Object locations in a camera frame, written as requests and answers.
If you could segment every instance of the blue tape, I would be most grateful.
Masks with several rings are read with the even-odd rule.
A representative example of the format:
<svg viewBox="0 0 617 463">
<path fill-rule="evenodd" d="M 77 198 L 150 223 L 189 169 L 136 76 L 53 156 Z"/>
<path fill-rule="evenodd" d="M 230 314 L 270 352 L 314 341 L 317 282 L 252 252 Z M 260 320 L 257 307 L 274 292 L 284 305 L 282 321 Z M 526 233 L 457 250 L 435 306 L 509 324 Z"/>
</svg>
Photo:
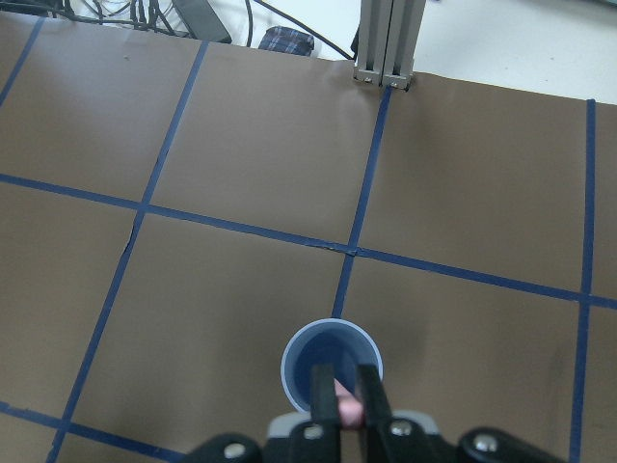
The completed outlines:
<svg viewBox="0 0 617 463">
<path fill-rule="evenodd" d="M 164 461 L 174 462 L 184 456 L 184 453 L 180 453 L 179 451 L 152 446 L 150 444 L 145 444 L 133 439 L 127 439 L 125 437 L 100 431 L 81 424 L 71 423 L 68 426 L 65 426 L 65 423 L 59 418 L 51 417 L 49 415 L 45 415 L 44 413 L 36 412 L 30 409 L 12 407 L 7 402 L 0 401 L 0 413 L 55 429 L 64 427 L 70 434 L 75 434 L 76 436 L 85 437 L 87 439 L 98 441 L 109 446 L 118 447 L 120 449 L 135 451 L 142 455 L 158 458 Z"/>
<path fill-rule="evenodd" d="M 379 159 L 382 138 L 384 136 L 384 128 L 388 118 L 388 108 L 391 95 L 392 88 L 386 87 L 379 104 L 377 120 L 375 121 L 375 128 L 373 129 L 373 139 L 370 144 L 368 159 L 366 160 L 366 168 L 364 169 L 364 178 L 362 179 L 362 188 L 360 190 L 360 197 L 358 198 L 358 206 L 356 207 L 354 224 L 349 233 L 349 251 L 347 252 L 347 256 L 345 256 L 345 261 L 343 262 L 343 266 L 340 271 L 338 287 L 336 288 L 335 303 L 332 308 L 332 318 L 341 318 L 343 314 L 345 298 L 347 297 L 347 288 L 349 287 L 351 271 L 354 266 L 354 256 L 356 255 L 356 248 L 358 247 L 358 242 L 360 241 L 362 225 L 364 224 L 364 217 L 366 216 L 366 209 L 368 208 L 368 198 L 370 197 L 370 190 L 373 186 L 375 171 L 377 170 L 377 160 Z"/>
<path fill-rule="evenodd" d="M 49 415 L 35 412 L 34 410 L 30 410 L 28 408 L 15 408 L 7 402 L 0 402 L 0 413 L 14 418 L 20 418 L 27 422 L 34 422 L 36 424 L 41 424 L 43 426 L 53 427 L 56 429 L 62 425 L 62 420 L 58 418 L 50 417 Z"/>
<path fill-rule="evenodd" d="M 189 75 L 186 79 L 186 84 L 184 85 L 184 89 L 182 89 L 182 94 L 180 94 L 180 99 L 175 107 L 174 115 L 172 116 L 172 121 L 170 122 L 170 126 L 167 129 L 167 133 L 165 134 L 165 139 L 163 140 L 163 144 L 161 145 L 161 150 L 158 153 L 158 157 L 156 159 L 156 164 L 154 165 L 154 169 L 152 170 L 152 175 L 150 176 L 150 180 L 148 185 L 146 186 L 146 190 L 144 191 L 144 197 L 142 198 L 143 204 L 149 204 L 152 200 L 152 195 L 154 194 L 154 188 L 156 187 L 156 183 L 158 179 L 161 177 L 161 172 L 163 171 L 163 166 L 165 165 L 165 160 L 167 159 L 167 154 L 172 147 L 172 142 L 175 138 L 175 133 L 177 132 L 177 128 L 180 125 L 180 119 L 182 119 L 182 114 L 186 109 L 186 103 L 189 100 L 189 96 L 191 95 L 191 91 L 193 90 L 193 86 L 195 85 L 195 81 L 197 80 L 197 74 L 200 72 L 201 63 L 203 62 L 203 57 L 205 56 L 205 52 L 208 49 L 207 41 L 203 41 L 200 44 L 200 49 L 195 56 L 195 61 L 191 66 L 191 70 L 189 71 Z"/>
<path fill-rule="evenodd" d="M 585 222 L 580 292 L 583 294 L 590 294 L 593 283 L 596 208 L 596 102 L 593 99 L 587 100 L 587 137 L 585 151 Z M 581 303 L 578 311 L 577 356 L 575 361 L 575 384 L 572 399 L 572 420 L 570 425 L 570 461 L 572 463 L 579 463 L 582 446 L 585 377 L 587 374 L 587 349 L 589 344 L 589 315 L 589 303 Z"/>
<path fill-rule="evenodd" d="M 77 188 L 70 188 L 68 186 L 56 185 L 53 183 L 47 183 L 38 180 L 30 180 L 28 178 L 8 176 L 6 174 L 0 174 L 0 182 L 10 183 L 11 185 L 23 186 L 25 188 L 32 188 L 35 190 L 47 191 L 49 193 L 55 193 L 57 195 L 71 196 L 72 198 L 79 198 L 80 200 L 88 200 L 94 201 L 96 203 L 116 205 L 118 207 L 124 207 L 127 209 L 137 210 L 140 208 L 141 205 L 136 201 L 125 200 L 123 198 L 117 198 L 115 196 L 101 195 L 98 193 L 92 193 L 90 191 L 80 190 Z"/>
<path fill-rule="evenodd" d="M 148 205 L 146 208 L 147 213 L 161 215 L 163 217 L 170 217 L 173 219 L 185 220 L 188 222 L 196 222 L 198 224 L 209 225 L 218 229 L 230 230 L 232 232 L 242 232 L 248 234 L 255 234 L 257 236 L 263 236 L 265 238 L 276 239 L 279 241 L 285 241 L 287 243 L 300 244 L 303 246 L 310 246 L 314 248 L 328 249 L 339 253 L 351 253 L 353 249 L 344 244 L 335 243 L 333 241 L 325 241 L 318 238 L 310 238 L 299 234 L 287 233 L 285 231 L 276 231 L 271 229 L 264 229 L 263 227 L 256 227 L 254 225 L 241 224 L 238 222 L 231 222 L 229 220 L 217 219 L 214 217 L 208 217 L 206 215 L 194 214 L 192 212 L 185 212 L 182 210 L 169 209 L 160 205 Z"/>
<path fill-rule="evenodd" d="M 336 289 L 335 304 L 332 309 L 332 318 L 341 318 L 343 308 L 345 306 L 345 298 L 347 297 L 347 288 L 351 279 L 351 271 L 354 267 L 354 256 L 345 256 L 343 267 L 340 270 L 340 278 L 338 279 L 338 288 Z"/>
<path fill-rule="evenodd" d="M 15 79 L 19 75 L 21 68 L 23 68 L 23 64 L 26 62 L 26 59 L 28 58 L 28 55 L 30 54 L 32 47 L 35 44 L 35 41 L 37 41 L 40 28 L 42 27 L 42 24 L 44 21 L 45 21 L 44 17 L 40 17 L 39 19 L 37 19 L 35 27 L 32 29 L 32 32 L 30 33 L 30 37 L 28 38 L 28 41 L 26 41 L 26 44 L 24 45 L 23 50 L 21 50 L 21 54 L 19 55 L 19 58 L 17 58 L 17 62 L 15 63 L 15 66 L 13 67 L 11 74 L 9 74 L 7 83 L 4 85 L 2 92 L 0 92 L 0 107 L 2 107 L 5 100 L 7 99 L 7 96 L 9 95 L 9 92 L 11 91 L 11 88 L 13 87 L 13 84 L 15 83 Z"/>
<path fill-rule="evenodd" d="M 370 189 L 373 185 L 373 178 L 375 178 L 375 171 L 377 169 L 377 159 L 379 158 L 382 137 L 384 135 L 384 127 L 386 125 L 386 119 L 388 118 L 388 108 L 391 94 L 392 88 L 386 87 L 384 94 L 382 95 L 382 101 L 379 105 L 377 121 L 375 122 L 375 129 L 373 131 L 373 140 L 370 145 L 368 160 L 366 161 L 362 189 L 360 190 L 360 198 L 358 200 L 358 207 L 356 208 L 356 216 L 354 217 L 354 225 L 349 235 L 349 245 L 353 247 L 358 246 L 358 242 L 360 241 L 364 216 L 366 215 L 366 208 L 368 207 Z"/>
<path fill-rule="evenodd" d="M 587 371 L 587 347 L 589 344 L 588 304 L 580 304 L 578 310 L 577 355 L 575 360 L 575 384 L 572 399 L 572 420 L 570 425 L 570 462 L 580 462 L 582 444 L 582 419 L 585 399 L 585 377 Z"/>
<path fill-rule="evenodd" d="M 169 152 L 169 148 L 174 140 L 175 133 L 177 132 L 177 128 L 182 117 L 182 112 L 186 107 L 186 103 L 190 96 L 191 90 L 193 89 L 193 86 L 195 84 L 195 79 L 197 78 L 197 74 L 201 67 L 201 62 L 203 61 L 203 56 L 205 55 L 206 49 L 207 43 L 202 42 L 200 49 L 195 57 L 195 61 L 193 62 L 193 65 L 191 67 L 191 70 L 189 71 L 186 83 L 184 84 L 184 89 L 182 90 L 182 94 L 180 95 L 180 99 L 175 108 L 174 116 L 172 117 L 172 121 L 170 122 L 167 134 L 165 135 L 165 140 L 163 141 L 163 145 L 161 147 L 161 150 L 159 151 L 156 164 L 154 166 L 154 169 L 152 170 L 152 173 L 150 174 L 148 186 L 146 187 L 146 190 L 144 192 L 142 202 L 140 203 L 140 209 L 135 215 L 135 220 L 133 222 L 133 230 L 131 232 L 128 243 L 124 248 L 124 252 L 120 257 L 118 266 L 116 267 L 116 272 L 114 273 L 112 283 L 109 287 L 109 290 L 107 291 L 107 296 L 105 297 L 103 308 L 101 309 L 98 321 L 96 322 L 96 326 L 94 327 L 93 335 L 88 344 L 88 348 L 86 349 L 86 354 L 84 355 L 81 367 L 79 368 L 79 372 L 77 373 L 77 378 L 75 379 L 73 387 L 70 391 L 67 405 L 65 406 L 65 411 L 62 415 L 63 424 L 58 428 L 58 431 L 56 432 L 56 435 L 52 442 L 51 451 L 47 454 L 46 463 L 56 462 L 56 460 L 58 459 L 58 454 L 60 453 L 60 448 L 62 447 L 65 436 L 67 435 L 67 432 L 70 428 L 70 421 L 73 414 L 75 413 L 75 408 L 86 383 L 88 373 L 90 372 L 90 368 L 94 360 L 94 355 L 103 336 L 103 331 L 105 330 L 105 325 L 107 324 L 107 320 L 111 313 L 112 307 L 114 306 L 114 302 L 116 301 L 116 296 L 118 295 L 122 278 L 124 277 L 124 273 L 126 271 L 126 266 L 128 265 L 131 254 L 135 247 L 135 241 L 137 240 L 139 231 L 142 227 L 142 224 L 144 223 L 146 207 L 148 206 L 148 203 L 152 198 L 154 188 L 156 187 L 156 182 L 161 175 L 163 165 L 165 164 L 165 160 L 167 158 L 167 153 Z"/>
<path fill-rule="evenodd" d="M 100 431 L 91 427 L 87 427 L 81 424 L 71 423 L 67 432 L 76 436 L 91 439 L 93 441 L 100 442 L 109 446 L 118 447 L 129 451 L 140 453 L 152 458 L 157 458 L 163 461 L 175 462 L 184 456 L 184 453 L 179 451 L 163 449 L 161 447 L 152 446 L 143 442 L 135 441 L 125 437 L 111 434 L 109 432 Z"/>
<path fill-rule="evenodd" d="M 537 285 L 535 283 L 523 282 L 511 278 L 499 277 L 488 273 L 476 272 L 465 268 L 452 267 L 441 263 L 429 262 L 426 260 L 404 258 L 394 254 L 384 253 L 381 251 L 373 251 L 371 249 L 358 249 L 358 257 L 380 260 L 382 262 L 394 263 L 404 267 L 415 268 L 417 270 L 425 270 L 427 272 L 438 273 L 449 277 L 460 278 L 462 280 L 470 280 L 473 282 L 483 283 L 491 286 L 507 287 L 516 291 L 530 292 L 532 294 L 540 294 L 542 296 L 553 297 L 565 301 L 580 302 L 582 295 L 575 291 L 560 289 L 558 287 Z"/>
<path fill-rule="evenodd" d="M 585 168 L 585 222 L 580 291 L 591 294 L 594 264 L 594 229 L 596 214 L 596 101 L 587 101 L 587 140 Z"/>
<path fill-rule="evenodd" d="M 609 299 L 608 297 L 589 296 L 589 304 L 592 306 L 617 310 L 617 300 Z"/>
</svg>

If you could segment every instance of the cup rim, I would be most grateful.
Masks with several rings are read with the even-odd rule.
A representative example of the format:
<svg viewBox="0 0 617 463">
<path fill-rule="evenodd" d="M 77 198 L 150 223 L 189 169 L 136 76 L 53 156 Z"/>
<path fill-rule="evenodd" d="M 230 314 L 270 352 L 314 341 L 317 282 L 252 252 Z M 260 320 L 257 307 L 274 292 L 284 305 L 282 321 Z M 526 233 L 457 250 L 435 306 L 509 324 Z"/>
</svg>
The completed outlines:
<svg viewBox="0 0 617 463">
<path fill-rule="evenodd" d="M 287 396 L 287 399 L 289 399 L 289 401 L 291 402 L 291 405 L 293 405 L 294 408 L 296 410 L 298 410 L 299 412 L 307 412 L 308 410 L 303 408 L 295 400 L 295 398 L 291 394 L 291 391 L 289 390 L 289 387 L 287 386 L 287 382 L 285 381 L 285 366 L 286 366 L 286 363 L 287 363 L 287 356 L 289 354 L 289 350 L 291 349 L 291 346 L 296 342 L 296 340 L 299 337 L 301 337 L 306 331 L 310 330 L 314 326 L 324 325 L 324 324 L 341 324 L 341 325 L 345 325 L 345 326 L 348 326 L 348 327 L 352 328 L 354 331 L 356 331 L 360 335 L 362 335 L 362 337 L 365 340 L 368 341 L 368 343 L 371 346 L 373 352 L 375 353 L 375 357 L 377 359 L 377 370 L 379 372 L 379 378 L 380 379 L 384 378 L 384 362 L 382 360 L 381 352 L 379 351 L 379 348 L 377 347 L 377 344 L 375 343 L 375 341 L 368 335 L 368 333 L 365 332 L 365 330 L 363 328 L 361 328 L 360 326 L 358 326 L 355 323 L 352 323 L 351 321 L 343 320 L 341 318 L 321 318 L 319 320 L 312 321 L 308 325 L 305 325 L 302 328 L 300 328 L 300 330 L 298 330 L 296 332 L 296 334 L 291 337 L 291 339 L 287 343 L 287 346 L 285 347 L 285 350 L 282 353 L 282 358 L 281 358 L 281 382 L 282 382 L 282 388 L 285 391 L 285 395 Z"/>
</svg>

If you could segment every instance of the black device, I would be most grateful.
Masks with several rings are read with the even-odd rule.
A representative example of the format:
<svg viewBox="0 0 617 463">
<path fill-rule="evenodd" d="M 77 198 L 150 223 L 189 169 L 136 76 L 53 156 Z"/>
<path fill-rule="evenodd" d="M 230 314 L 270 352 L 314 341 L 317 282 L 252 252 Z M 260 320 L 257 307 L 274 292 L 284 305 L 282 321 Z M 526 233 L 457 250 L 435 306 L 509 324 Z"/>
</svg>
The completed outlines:
<svg viewBox="0 0 617 463">
<path fill-rule="evenodd" d="M 279 417 L 270 425 L 263 449 L 241 434 L 222 434 L 186 455 L 180 463 L 339 463 L 340 418 L 334 369 L 312 371 L 310 418 Z M 364 407 L 360 431 L 365 463 L 565 463 L 503 431 L 490 427 L 468 432 L 453 446 L 435 422 L 418 412 L 390 410 L 374 366 L 358 366 L 356 394 Z M 290 420 L 292 415 L 301 418 Z"/>
<path fill-rule="evenodd" d="M 172 0 L 178 16 L 194 39 L 231 43 L 231 36 L 206 0 Z"/>
</svg>

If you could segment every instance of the screw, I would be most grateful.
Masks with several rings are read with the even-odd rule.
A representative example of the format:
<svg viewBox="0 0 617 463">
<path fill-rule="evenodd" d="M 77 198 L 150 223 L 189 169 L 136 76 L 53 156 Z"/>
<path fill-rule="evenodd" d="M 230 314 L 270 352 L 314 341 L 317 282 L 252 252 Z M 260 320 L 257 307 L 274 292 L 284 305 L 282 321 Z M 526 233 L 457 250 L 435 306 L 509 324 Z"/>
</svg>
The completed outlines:
<svg viewBox="0 0 617 463">
<path fill-rule="evenodd" d="M 321 439 L 321 436 L 324 435 L 324 428 L 319 424 L 314 424 L 309 427 L 305 427 L 305 439 L 309 439 L 310 441 L 314 441 L 315 439 Z"/>
<path fill-rule="evenodd" d="M 478 434 L 473 439 L 473 446 L 479 451 L 497 451 L 497 439 L 490 434 Z"/>
<path fill-rule="evenodd" d="M 395 436 L 409 436 L 412 433 L 412 424 L 404 420 L 392 422 L 389 432 Z"/>
<path fill-rule="evenodd" d="M 245 451 L 247 451 L 247 448 L 244 447 L 242 444 L 234 443 L 229 444 L 227 447 L 225 447 L 225 449 L 223 450 L 223 454 L 225 455 L 225 458 L 227 460 L 231 460 L 233 458 L 244 455 Z"/>
</svg>

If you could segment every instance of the pink object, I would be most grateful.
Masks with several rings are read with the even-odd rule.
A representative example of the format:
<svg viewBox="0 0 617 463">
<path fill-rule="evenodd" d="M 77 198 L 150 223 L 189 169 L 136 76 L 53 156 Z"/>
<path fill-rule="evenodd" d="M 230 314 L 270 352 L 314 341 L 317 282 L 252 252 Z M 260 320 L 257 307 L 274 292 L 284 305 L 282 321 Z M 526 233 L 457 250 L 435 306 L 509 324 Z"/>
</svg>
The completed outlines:
<svg viewBox="0 0 617 463">
<path fill-rule="evenodd" d="M 360 429 L 364 421 L 364 411 L 360 401 L 336 380 L 335 392 L 338 397 L 338 413 L 343 429 Z"/>
</svg>

